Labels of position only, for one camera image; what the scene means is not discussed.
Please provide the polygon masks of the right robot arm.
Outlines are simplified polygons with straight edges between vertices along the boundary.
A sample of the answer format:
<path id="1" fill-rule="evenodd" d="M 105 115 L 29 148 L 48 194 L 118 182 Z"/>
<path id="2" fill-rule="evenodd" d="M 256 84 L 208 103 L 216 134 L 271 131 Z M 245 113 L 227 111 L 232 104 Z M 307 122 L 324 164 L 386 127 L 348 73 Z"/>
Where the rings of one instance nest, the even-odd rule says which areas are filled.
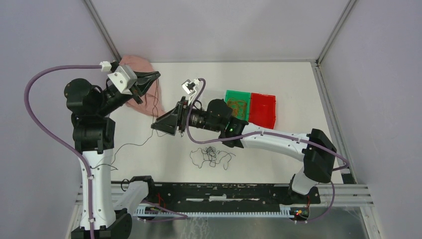
<path id="1" fill-rule="evenodd" d="M 214 99 L 204 109 L 196 109 L 184 97 L 151 128 L 169 135 L 187 132 L 190 127 L 218 132 L 217 142 L 227 147 L 256 148 L 280 153 L 303 163 L 293 175 L 287 190 L 293 203 L 302 202 L 318 183 L 332 182 L 336 149 L 325 133 L 285 133 L 264 128 L 232 115 L 223 99 Z"/>

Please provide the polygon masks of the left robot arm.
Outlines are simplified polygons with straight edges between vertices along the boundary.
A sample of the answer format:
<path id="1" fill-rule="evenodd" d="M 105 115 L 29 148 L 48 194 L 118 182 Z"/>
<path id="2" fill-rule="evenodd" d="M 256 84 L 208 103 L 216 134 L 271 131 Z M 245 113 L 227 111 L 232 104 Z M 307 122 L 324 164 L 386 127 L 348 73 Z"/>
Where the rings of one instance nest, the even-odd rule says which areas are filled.
<path id="1" fill-rule="evenodd" d="M 127 94 L 117 84 L 101 89 L 83 78 L 73 79 L 64 89 L 71 111 L 74 149 L 81 161 L 83 211 L 80 225 L 71 232 L 73 239 L 126 239 L 132 230 L 132 217 L 141 201 L 152 202 L 157 195 L 151 176 L 135 176 L 124 194 L 113 202 L 111 162 L 115 122 L 110 114 L 130 99 L 141 102 L 160 73 L 115 72 Z"/>

